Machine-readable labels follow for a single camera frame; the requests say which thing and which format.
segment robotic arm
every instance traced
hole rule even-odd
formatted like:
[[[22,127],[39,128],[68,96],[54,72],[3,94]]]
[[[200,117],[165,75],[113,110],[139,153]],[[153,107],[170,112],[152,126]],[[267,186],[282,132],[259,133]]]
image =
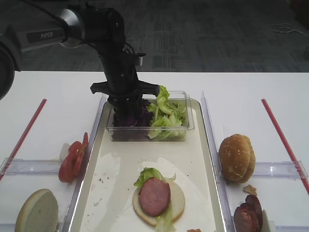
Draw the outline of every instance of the robotic arm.
[[[72,6],[64,9],[43,28],[0,25],[0,99],[11,88],[14,72],[21,71],[22,53],[53,44],[76,48],[87,44],[98,52],[107,81],[94,83],[92,93],[109,95],[110,102],[125,114],[140,115],[143,94],[157,96],[159,86],[140,81],[135,66],[144,53],[126,43],[122,16],[112,8]]]

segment white tray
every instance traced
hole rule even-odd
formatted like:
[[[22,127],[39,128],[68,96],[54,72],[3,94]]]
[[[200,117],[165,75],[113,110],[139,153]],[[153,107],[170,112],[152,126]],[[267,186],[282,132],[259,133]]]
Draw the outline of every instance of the white tray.
[[[164,176],[176,173],[185,194],[185,210],[177,231],[224,231],[200,104],[191,100],[195,129],[179,142],[113,142],[105,128],[106,103],[94,141],[70,231],[154,231],[134,212],[133,183],[144,167]]]

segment white table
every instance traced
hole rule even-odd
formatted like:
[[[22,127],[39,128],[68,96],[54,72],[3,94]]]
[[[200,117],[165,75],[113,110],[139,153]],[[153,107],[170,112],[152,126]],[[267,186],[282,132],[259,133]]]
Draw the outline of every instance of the white table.
[[[290,161],[262,103],[265,98],[298,160],[309,170],[309,73],[159,73],[139,79],[207,98],[216,142],[231,133],[251,138],[257,162]],[[89,134],[101,94],[93,82],[101,72],[17,72],[10,92],[0,101],[0,162],[9,157],[43,98],[47,103],[16,155],[20,159],[57,158],[64,143]]]

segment floor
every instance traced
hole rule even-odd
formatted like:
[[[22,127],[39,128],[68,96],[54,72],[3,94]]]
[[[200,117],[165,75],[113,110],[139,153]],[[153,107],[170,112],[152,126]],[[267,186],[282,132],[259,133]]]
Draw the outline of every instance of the floor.
[[[309,72],[309,44],[298,33],[270,24],[290,23],[306,32],[285,0],[96,0],[125,19],[126,39],[145,52],[143,72]],[[67,2],[42,2],[55,12]],[[0,0],[0,20],[13,25],[47,18],[18,0]],[[101,71],[95,50],[60,45],[25,52],[27,71]]]

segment red straw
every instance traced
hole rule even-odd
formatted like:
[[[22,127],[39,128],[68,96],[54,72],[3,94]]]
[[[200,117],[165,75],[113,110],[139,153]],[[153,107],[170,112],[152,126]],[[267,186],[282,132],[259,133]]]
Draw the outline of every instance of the red straw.
[[[8,159],[8,161],[7,161],[6,165],[5,165],[5,167],[4,167],[4,170],[3,170],[2,174],[0,174],[0,180],[4,177],[4,174],[5,174],[6,170],[7,170],[8,167],[10,166],[10,164],[11,164],[11,162],[13,161],[15,155],[17,154],[19,148],[20,148],[21,145],[23,144],[23,142],[24,142],[26,136],[28,135],[28,133],[29,133],[29,131],[30,131],[32,125],[34,124],[35,120],[38,118],[38,116],[39,116],[41,110],[43,109],[43,107],[44,107],[46,101],[47,101],[46,99],[43,99],[43,100],[41,101],[41,104],[39,105],[37,111],[34,113],[32,119],[31,119],[30,122],[28,123],[28,125],[27,125],[27,127],[26,127],[24,133],[21,135],[20,139],[18,140],[16,146],[14,147],[14,149],[13,149],[13,151],[12,151],[12,153],[11,153],[11,155],[10,155],[10,157],[9,157],[9,159]]]
[[[308,180],[307,180],[307,178],[304,177],[305,175],[303,173],[303,170],[300,168],[300,166],[299,166],[299,164],[297,162],[296,156],[294,155],[294,153],[293,153],[293,151],[292,151],[288,141],[286,140],[286,138],[285,138],[285,136],[284,136],[284,134],[283,134],[283,132],[282,132],[282,130],[281,130],[281,128],[280,128],[276,118],[275,118],[275,116],[273,115],[269,105],[267,104],[266,100],[262,99],[262,103],[263,103],[263,105],[264,105],[264,107],[265,107],[265,109],[266,109],[266,111],[267,111],[267,113],[268,113],[272,123],[274,124],[274,126],[275,126],[275,128],[277,130],[277,133],[280,136],[281,141],[283,142],[283,145],[284,145],[286,151],[288,152],[291,160],[295,163],[296,170],[298,171],[298,173],[299,173],[299,175],[301,177],[301,181],[303,182],[304,187],[307,190],[307,193],[309,194],[309,183],[308,183]]]

